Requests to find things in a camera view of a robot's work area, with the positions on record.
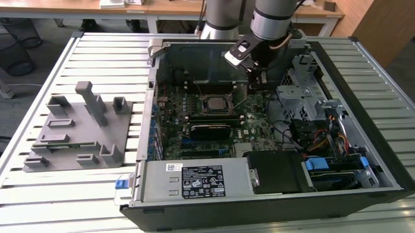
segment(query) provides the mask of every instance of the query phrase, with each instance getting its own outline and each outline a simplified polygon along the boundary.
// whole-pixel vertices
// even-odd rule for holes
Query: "power supply label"
[[[181,182],[184,199],[225,197],[221,165],[182,167]]]

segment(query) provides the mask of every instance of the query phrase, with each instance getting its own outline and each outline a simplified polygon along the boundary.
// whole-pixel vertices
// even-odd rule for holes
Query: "blue connector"
[[[218,156],[221,156],[224,152],[226,152],[226,149],[218,149]]]
[[[117,180],[114,182],[114,189],[128,189],[128,180]]]
[[[365,157],[360,157],[360,162],[364,168],[368,168],[368,159]]]
[[[305,161],[305,167],[308,171],[328,169],[328,163],[324,158],[314,157]]]

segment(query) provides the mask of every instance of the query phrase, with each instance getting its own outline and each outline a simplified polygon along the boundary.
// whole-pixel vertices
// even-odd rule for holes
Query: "wastebasket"
[[[0,24],[10,34],[20,38],[20,43],[25,49],[30,49],[41,44],[33,22],[29,18],[1,18]]]
[[[34,64],[14,34],[0,34],[0,67],[10,76],[29,73]]]

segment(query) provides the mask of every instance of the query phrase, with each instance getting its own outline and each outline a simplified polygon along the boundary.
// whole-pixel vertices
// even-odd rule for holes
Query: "slotted metal surface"
[[[178,38],[182,35],[162,35]],[[114,180],[134,170],[136,148],[153,34],[85,33],[72,38],[0,159],[0,232],[141,232],[113,202]],[[370,58],[344,38],[320,41],[408,172],[415,175],[415,114],[405,96]],[[40,133],[50,95],[74,94],[77,81],[90,81],[102,100],[124,96],[133,104],[124,166],[110,169],[24,173],[22,161]],[[121,190],[128,201],[129,192]],[[378,204],[345,218],[233,226],[181,232],[413,232],[415,199]]]

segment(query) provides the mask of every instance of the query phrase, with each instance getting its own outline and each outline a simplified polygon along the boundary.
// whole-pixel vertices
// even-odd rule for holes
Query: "white cable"
[[[20,84],[9,84],[8,86],[42,86],[42,85],[33,83],[20,83]]]

